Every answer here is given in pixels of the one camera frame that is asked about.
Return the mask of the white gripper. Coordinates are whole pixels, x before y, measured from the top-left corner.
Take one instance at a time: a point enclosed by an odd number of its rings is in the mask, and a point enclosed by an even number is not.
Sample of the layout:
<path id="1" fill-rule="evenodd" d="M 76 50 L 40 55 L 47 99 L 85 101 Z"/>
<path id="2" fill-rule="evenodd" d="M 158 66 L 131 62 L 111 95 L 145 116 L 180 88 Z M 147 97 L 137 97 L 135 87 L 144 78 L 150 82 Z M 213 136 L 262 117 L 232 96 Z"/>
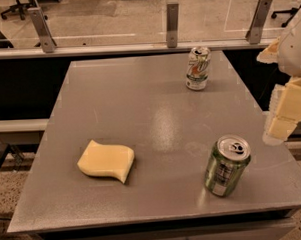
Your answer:
<path id="1" fill-rule="evenodd" d="M 301 8 L 280 38 L 264 48 L 257 60 L 264 64 L 278 63 L 281 72 L 293 76 L 285 85 L 277 84 L 271 92 L 262 140 L 277 146 L 287 141 L 301 121 Z"/>

